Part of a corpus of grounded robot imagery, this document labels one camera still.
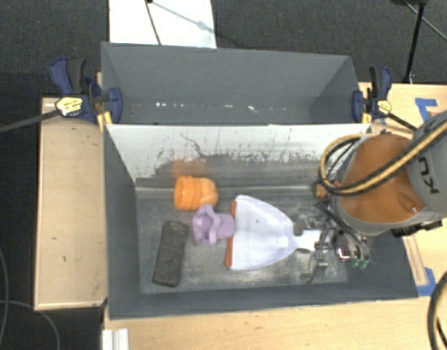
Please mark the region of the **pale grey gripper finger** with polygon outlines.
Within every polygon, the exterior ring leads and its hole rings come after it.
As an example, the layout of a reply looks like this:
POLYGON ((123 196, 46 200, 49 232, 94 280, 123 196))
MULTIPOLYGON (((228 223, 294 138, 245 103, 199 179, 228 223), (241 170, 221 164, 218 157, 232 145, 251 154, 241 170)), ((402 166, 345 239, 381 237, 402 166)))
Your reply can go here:
POLYGON ((301 236, 306 230, 322 229, 327 224, 328 218, 319 213, 302 213, 294 220, 294 234, 301 236))
POLYGON ((306 283, 311 284, 318 273, 327 267, 327 259, 323 251, 315 251, 308 261, 306 283))

